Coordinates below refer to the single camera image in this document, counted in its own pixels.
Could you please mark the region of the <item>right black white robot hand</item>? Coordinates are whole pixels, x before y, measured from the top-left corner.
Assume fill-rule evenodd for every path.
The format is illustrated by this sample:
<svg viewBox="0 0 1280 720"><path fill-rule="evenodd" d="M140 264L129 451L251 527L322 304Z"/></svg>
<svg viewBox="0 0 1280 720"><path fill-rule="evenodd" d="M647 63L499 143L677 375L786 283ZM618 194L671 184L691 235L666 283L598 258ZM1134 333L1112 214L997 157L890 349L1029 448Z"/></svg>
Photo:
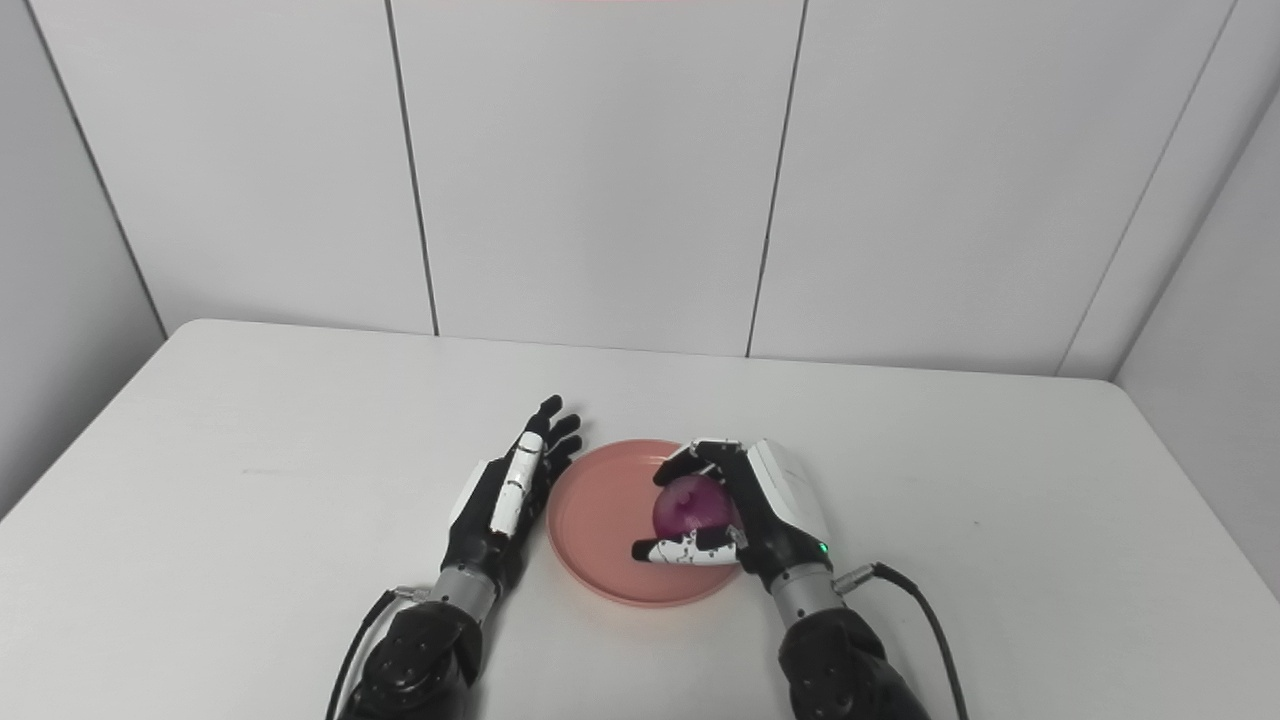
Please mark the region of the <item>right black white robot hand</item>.
<svg viewBox="0 0 1280 720"><path fill-rule="evenodd" d="M829 529L812 483L788 451L768 439L694 439L669 455L653 482L662 489L682 477L705 477L733 505L732 521L634 542L639 562L721 566L737 564L764 587L803 568L833 573Z"/></svg>

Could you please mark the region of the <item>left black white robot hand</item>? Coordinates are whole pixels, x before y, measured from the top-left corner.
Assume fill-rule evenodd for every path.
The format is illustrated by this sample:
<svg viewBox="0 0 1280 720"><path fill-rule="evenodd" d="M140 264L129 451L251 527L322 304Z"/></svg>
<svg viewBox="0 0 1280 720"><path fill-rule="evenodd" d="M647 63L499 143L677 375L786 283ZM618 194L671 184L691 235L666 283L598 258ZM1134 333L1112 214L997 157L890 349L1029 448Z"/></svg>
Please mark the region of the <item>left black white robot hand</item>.
<svg viewBox="0 0 1280 720"><path fill-rule="evenodd" d="M558 395L544 400L506 454L476 465L451 515L442 570L475 571L497 594L518 583L532 527L582 448L581 418L563 406Z"/></svg>

